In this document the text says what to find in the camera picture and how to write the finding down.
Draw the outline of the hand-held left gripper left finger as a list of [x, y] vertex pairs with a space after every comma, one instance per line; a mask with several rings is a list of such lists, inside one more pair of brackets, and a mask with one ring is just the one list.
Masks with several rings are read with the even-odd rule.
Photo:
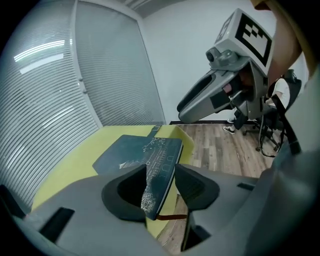
[[147, 166], [135, 165], [119, 169], [105, 184], [101, 198], [106, 209], [123, 221], [144, 222], [142, 197], [147, 187]]

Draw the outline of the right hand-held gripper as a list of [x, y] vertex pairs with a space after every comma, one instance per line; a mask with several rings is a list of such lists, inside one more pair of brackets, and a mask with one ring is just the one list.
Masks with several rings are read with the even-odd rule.
[[232, 102], [250, 120], [263, 115], [263, 97], [268, 89], [268, 71], [274, 43], [272, 37], [251, 16], [237, 8], [223, 23], [212, 48], [206, 56], [210, 68], [177, 105], [183, 109], [216, 79], [214, 70], [237, 75], [246, 67], [253, 78], [251, 93]]

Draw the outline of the person's right hand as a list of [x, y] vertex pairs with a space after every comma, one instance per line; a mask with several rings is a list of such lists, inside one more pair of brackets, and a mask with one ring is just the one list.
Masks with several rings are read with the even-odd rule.
[[240, 71], [229, 83], [222, 89], [228, 95], [234, 95], [238, 91], [242, 91], [253, 85], [253, 77], [248, 71]]

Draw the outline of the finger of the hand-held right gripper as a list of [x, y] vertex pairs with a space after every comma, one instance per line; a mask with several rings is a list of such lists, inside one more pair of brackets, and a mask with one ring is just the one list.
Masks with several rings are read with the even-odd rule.
[[179, 102], [179, 120], [194, 123], [225, 109], [231, 100], [223, 87], [234, 77], [234, 74], [205, 74], [201, 77]]

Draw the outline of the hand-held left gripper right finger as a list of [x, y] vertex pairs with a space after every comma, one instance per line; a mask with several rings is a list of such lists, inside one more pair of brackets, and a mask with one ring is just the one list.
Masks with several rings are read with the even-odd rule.
[[220, 193], [214, 180], [182, 164], [175, 165], [175, 186], [189, 211], [208, 208]]

